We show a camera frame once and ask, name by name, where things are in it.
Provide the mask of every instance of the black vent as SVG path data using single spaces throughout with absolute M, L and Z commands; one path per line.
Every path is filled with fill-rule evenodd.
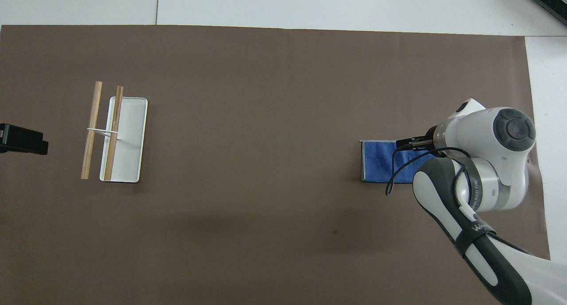
M 563 0 L 535 0 L 545 10 L 567 25 L 567 4 Z

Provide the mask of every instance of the white tile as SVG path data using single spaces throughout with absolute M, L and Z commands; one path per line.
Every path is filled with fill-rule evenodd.
M 158 24 L 567 35 L 532 0 L 159 0 Z
M 526 38 L 551 260 L 567 263 L 567 38 Z
M 157 0 L 0 0 L 0 24 L 155 24 Z

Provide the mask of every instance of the wooden dowel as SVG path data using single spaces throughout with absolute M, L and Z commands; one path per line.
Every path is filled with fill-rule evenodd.
M 91 104 L 91 118 L 89 119 L 89 128 L 97 127 L 97 117 L 99 115 L 99 104 L 101 103 L 101 91 L 103 83 L 95 81 L 95 91 L 93 92 L 93 103 Z M 81 171 L 81 179 L 89 179 L 89 171 L 91 170 L 91 157 L 93 157 L 93 142 L 95 141 L 95 131 L 87 130 L 87 143 L 85 144 L 85 154 L 83 155 L 83 170 Z
M 112 114 L 112 129 L 111 129 L 112 131 L 118 131 L 123 93 L 124 93 L 124 87 L 122 86 L 116 87 L 116 99 L 114 100 L 114 113 Z M 114 154 L 116 152 L 117 138 L 118 138 L 117 133 L 111 133 L 110 141 L 108 143 L 107 162 L 105 165 L 105 180 L 111 180 L 112 178 L 112 166 L 114 165 Z

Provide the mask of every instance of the wooden rod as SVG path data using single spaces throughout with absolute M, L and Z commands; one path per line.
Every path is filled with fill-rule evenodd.
M 124 87 L 116 87 L 116 99 L 114 100 L 114 113 L 112 114 L 112 131 L 118 131 L 120 123 L 120 109 L 122 108 L 122 95 L 124 94 Z M 112 166 L 114 165 L 114 154 L 116 152 L 116 140 L 118 139 L 117 133 L 111 133 L 110 142 L 108 143 L 107 163 L 105 165 L 105 180 L 112 178 Z
M 95 91 L 93 92 L 93 103 L 91 104 L 91 118 L 89 119 L 89 128 L 97 127 L 97 117 L 99 115 L 99 104 L 101 103 L 102 89 L 103 83 L 101 83 L 100 81 L 95 81 Z M 83 170 L 81 171 L 81 180 L 89 179 L 94 141 L 95 131 L 87 130 L 87 143 L 85 144 L 85 154 L 83 155 Z

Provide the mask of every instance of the white tray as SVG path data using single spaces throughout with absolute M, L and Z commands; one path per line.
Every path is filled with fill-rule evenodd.
M 112 128 L 112 115 L 116 97 L 110 98 L 106 130 Z M 118 127 L 118 140 L 112 177 L 109 182 L 136 183 L 140 180 L 140 167 L 142 164 L 142 149 L 144 147 L 144 132 L 146 130 L 146 115 L 148 114 L 148 100 L 146 98 L 123 97 L 120 109 Z M 105 137 L 103 159 L 101 162 L 100 180 L 105 180 L 105 167 L 108 155 L 109 137 Z

